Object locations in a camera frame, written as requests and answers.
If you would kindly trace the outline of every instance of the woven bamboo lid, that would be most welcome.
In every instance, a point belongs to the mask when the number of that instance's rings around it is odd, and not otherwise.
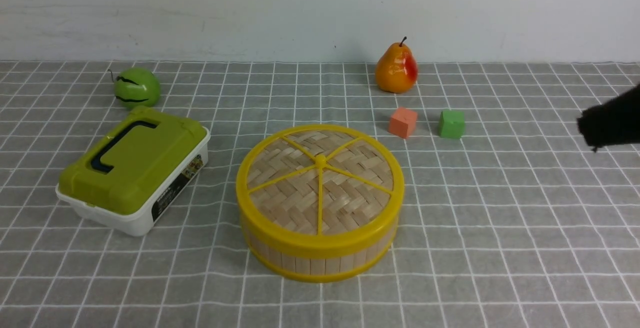
[[[272,244],[331,249],[382,234],[400,210],[404,180],[394,156],[368,135],[311,125],[258,144],[236,191],[242,213]]]

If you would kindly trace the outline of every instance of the pear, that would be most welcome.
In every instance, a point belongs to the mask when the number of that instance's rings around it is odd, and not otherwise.
[[[406,39],[391,44],[375,66],[375,82],[383,91],[404,93],[418,80],[418,64]]]

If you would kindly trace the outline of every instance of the white container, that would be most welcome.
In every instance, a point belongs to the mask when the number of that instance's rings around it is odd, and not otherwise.
[[[185,186],[191,182],[193,178],[199,173],[202,167],[206,166],[209,161],[208,143],[211,138],[210,131],[206,130],[206,136],[196,146],[193,151],[190,152],[187,157],[171,172],[171,175],[160,184],[157,190],[147,199],[142,207],[134,214],[128,216],[122,216],[109,210],[105,210],[100,207],[89,205],[84,201],[69,197],[62,194],[58,190],[58,185],[55,185],[55,194],[64,202],[69,203],[73,210],[75,210],[78,216],[89,219],[90,221],[98,222],[107,227],[114,228],[128,235],[135,237],[146,235],[154,224],[162,217],[162,214],[167,210],[167,207],[174,202],[178,195],[185,189]],[[186,168],[192,162],[200,162],[197,171],[190,177],[185,175]],[[158,212],[155,213],[154,219],[153,208],[154,205],[160,207]]]

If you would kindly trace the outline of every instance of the green cube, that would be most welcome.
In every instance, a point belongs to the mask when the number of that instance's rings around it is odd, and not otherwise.
[[[443,110],[440,114],[438,135],[459,139],[465,133],[465,114],[459,110]]]

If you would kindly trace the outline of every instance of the bamboo steamer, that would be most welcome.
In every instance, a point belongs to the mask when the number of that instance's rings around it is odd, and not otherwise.
[[[236,181],[251,252],[272,271],[308,282],[344,280],[382,259],[404,193],[391,152],[336,125],[268,137],[245,157]]]

